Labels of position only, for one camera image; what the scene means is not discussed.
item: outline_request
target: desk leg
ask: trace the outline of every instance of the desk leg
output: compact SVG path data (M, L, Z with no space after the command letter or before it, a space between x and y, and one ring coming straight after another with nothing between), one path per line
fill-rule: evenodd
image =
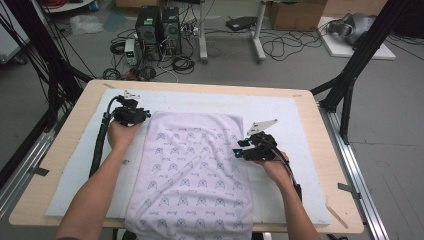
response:
M266 59L261 41L259 40L259 34L261 33L262 21L265 15L265 8L266 8L266 2L261 1L259 6L258 20L256 22L256 31L252 32L253 43L255 45L256 52L258 53L258 57L259 57L258 63L261 63L262 61L265 61Z
M200 61L204 64L208 63L208 50L206 48L206 36L205 36L205 20L206 16L203 16L203 7L205 0L200 1L200 25L199 25L199 51Z

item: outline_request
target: computer tower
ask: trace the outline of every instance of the computer tower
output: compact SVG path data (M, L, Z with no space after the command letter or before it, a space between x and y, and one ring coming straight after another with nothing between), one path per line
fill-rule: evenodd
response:
M167 54L181 54L181 33L178 7L167 7L162 12L162 25Z
M141 45L157 45L163 41L163 29L158 6L142 6L135 24Z

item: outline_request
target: aluminum frame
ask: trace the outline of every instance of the aluminum frame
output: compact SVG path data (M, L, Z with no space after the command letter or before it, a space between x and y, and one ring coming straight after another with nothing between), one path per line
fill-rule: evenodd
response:
M342 136L339 133L340 120L336 113L325 111L323 114L327 118L328 123L331 126L331 132L336 140L338 150L342 156L344 167L349 175L349 181L352 184L352 188L355 192L361 193L361 198L358 199L361 204L363 214L365 215L368 223L368 227L376 240L388 240L386 229L383 222L378 214L377 208L374 205L371 194L368 191L367 184L362 176L361 170L359 169L355 155L353 154L352 147L345 144Z

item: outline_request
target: hand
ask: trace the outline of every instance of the hand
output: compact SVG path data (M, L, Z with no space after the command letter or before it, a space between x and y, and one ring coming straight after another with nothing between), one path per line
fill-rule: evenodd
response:
M285 159L289 160L289 157L285 152L281 152ZM256 164L261 165L268 177L270 177L277 185L289 186L291 185L290 176L283 166L283 162L276 156L274 161L255 161Z
M131 127L122 126L117 121L109 124L108 140L112 149L127 150L128 146L134 139L135 133L143 123L133 125Z

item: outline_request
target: cardboard box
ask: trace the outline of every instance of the cardboard box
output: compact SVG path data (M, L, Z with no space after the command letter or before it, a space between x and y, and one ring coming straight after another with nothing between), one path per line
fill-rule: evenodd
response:
M327 0L273 2L270 12L274 30L315 31Z
M162 6L162 0L116 0L119 8L141 8L141 6Z
M328 0L323 16L342 18L346 13L361 12L377 16L387 0Z

